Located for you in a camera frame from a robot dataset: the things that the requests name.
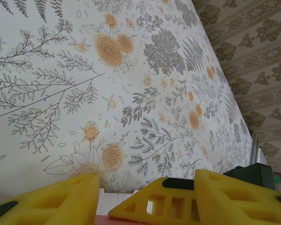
yellow foam block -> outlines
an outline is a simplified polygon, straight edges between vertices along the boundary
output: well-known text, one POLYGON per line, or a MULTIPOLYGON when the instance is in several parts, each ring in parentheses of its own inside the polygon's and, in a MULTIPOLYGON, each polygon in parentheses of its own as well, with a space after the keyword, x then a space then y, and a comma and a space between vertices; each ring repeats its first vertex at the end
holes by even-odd
POLYGON ((208 170, 196 170, 202 225, 281 225, 281 193, 208 170))
POLYGON ((0 225, 91 225, 99 198, 99 177, 85 173, 19 195, 0 225))
POLYGON ((155 225, 199 225, 194 191, 165 188, 165 180, 155 180, 110 210, 108 216, 155 225), (148 202, 153 203, 152 214, 147 213, 148 202))

patterned ceiling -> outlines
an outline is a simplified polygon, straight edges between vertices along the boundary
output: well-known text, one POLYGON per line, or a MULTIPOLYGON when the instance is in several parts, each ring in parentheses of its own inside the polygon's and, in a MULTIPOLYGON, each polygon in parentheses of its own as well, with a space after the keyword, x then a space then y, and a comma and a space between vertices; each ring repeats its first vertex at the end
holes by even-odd
POLYGON ((281 172, 281 0, 193 0, 249 129, 281 172))

yellow foam piece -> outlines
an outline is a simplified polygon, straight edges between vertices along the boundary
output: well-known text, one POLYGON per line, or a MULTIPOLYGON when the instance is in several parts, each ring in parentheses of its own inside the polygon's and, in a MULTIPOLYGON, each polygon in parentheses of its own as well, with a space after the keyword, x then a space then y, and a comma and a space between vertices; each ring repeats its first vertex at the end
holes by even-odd
POLYGON ((281 225, 280 192, 208 170, 196 170, 202 225, 281 225))
POLYGON ((159 178, 109 211, 109 217, 123 218, 155 225, 200 225, 191 190, 165 188, 159 178), (147 213, 148 201, 153 203, 147 213))
POLYGON ((18 204, 0 217, 0 225, 92 225, 99 198, 99 177, 85 173, 16 196, 18 204))

floral wallpaper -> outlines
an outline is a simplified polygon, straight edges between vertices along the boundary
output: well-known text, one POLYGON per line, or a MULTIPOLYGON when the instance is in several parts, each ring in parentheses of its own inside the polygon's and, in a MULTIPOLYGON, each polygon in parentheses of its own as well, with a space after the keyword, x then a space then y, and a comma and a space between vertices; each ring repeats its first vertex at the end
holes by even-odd
POLYGON ((281 172, 281 0, 193 0, 268 163, 281 172))
POLYGON ((190 1, 0 0, 0 202, 90 171, 131 192, 250 150, 190 1))

